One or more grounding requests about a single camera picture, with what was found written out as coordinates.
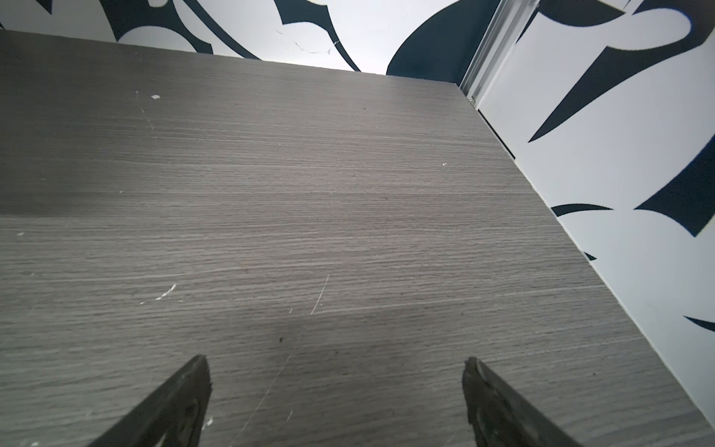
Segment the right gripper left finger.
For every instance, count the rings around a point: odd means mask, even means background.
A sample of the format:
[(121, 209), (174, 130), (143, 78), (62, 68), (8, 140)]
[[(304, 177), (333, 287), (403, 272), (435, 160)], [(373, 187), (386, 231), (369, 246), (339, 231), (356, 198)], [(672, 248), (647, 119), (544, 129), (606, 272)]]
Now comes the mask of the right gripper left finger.
[(92, 446), (197, 446), (212, 394), (210, 366), (196, 355)]

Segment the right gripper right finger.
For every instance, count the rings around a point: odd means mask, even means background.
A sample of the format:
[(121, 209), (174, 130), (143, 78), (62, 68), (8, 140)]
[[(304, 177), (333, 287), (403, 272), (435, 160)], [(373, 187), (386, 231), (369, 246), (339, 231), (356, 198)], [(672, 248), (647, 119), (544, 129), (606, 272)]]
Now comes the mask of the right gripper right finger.
[(478, 446), (580, 446), (476, 357), (465, 361), (462, 389)]

